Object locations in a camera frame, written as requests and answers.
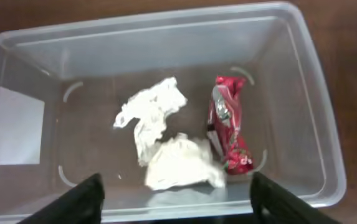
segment snack wrapper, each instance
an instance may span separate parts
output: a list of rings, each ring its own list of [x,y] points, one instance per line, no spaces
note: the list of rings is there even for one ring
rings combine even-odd
[[[244,78],[217,76],[207,119],[207,135],[221,156],[226,172],[231,175],[253,170],[253,158],[240,135],[239,95],[244,84]]]

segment clear plastic bin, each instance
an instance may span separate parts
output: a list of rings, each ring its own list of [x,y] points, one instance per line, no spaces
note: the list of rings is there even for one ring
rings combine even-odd
[[[0,34],[0,222],[23,219],[95,172],[104,221],[251,212],[246,176],[229,177],[226,190],[152,192],[137,163],[136,121],[111,128],[130,96],[175,76],[188,104],[168,118],[163,139],[205,138],[214,79],[238,75],[233,66],[255,79],[241,96],[242,134],[256,164],[268,151],[262,172],[314,207],[339,201],[346,177],[315,48],[300,11],[271,2]]]

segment table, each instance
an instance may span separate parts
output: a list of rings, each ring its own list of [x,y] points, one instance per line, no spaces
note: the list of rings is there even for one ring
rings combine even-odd
[[[105,17],[251,0],[0,0],[0,32]],[[303,12],[320,56],[335,111],[348,188],[344,198],[321,211],[357,223],[357,0],[291,1]]]

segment silver foil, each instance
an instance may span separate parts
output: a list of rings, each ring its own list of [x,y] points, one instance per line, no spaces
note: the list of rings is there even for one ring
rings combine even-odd
[[[213,98],[214,107],[216,108],[217,117],[225,126],[229,128],[231,126],[231,122],[229,121],[229,119],[231,118],[231,112],[228,110],[226,106],[226,101],[218,90],[218,86],[215,86],[213,88],[211,94]]]

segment black object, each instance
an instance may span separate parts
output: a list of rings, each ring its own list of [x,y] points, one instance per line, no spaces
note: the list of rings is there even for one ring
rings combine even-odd
[[[50,205],[20,223],[98,224],[101,222],[104,199],[105,192],[101,177],[99,174],[94,174]],[[259,224],[338,223],[259,172],[256,172],[253,176],[252,185],[250,186],[250,201],[254,213],[253,220]],[[181,221],[187,223],[189,220],[182,219]]]
[[[100,174],[63,194],[45,208],[19,222],[20,224],[97,224],[101,222],[101,211],[105,192]]]
[[[338,223],[260,172],[256,172],[253,176],[250,201],[258,223]]]

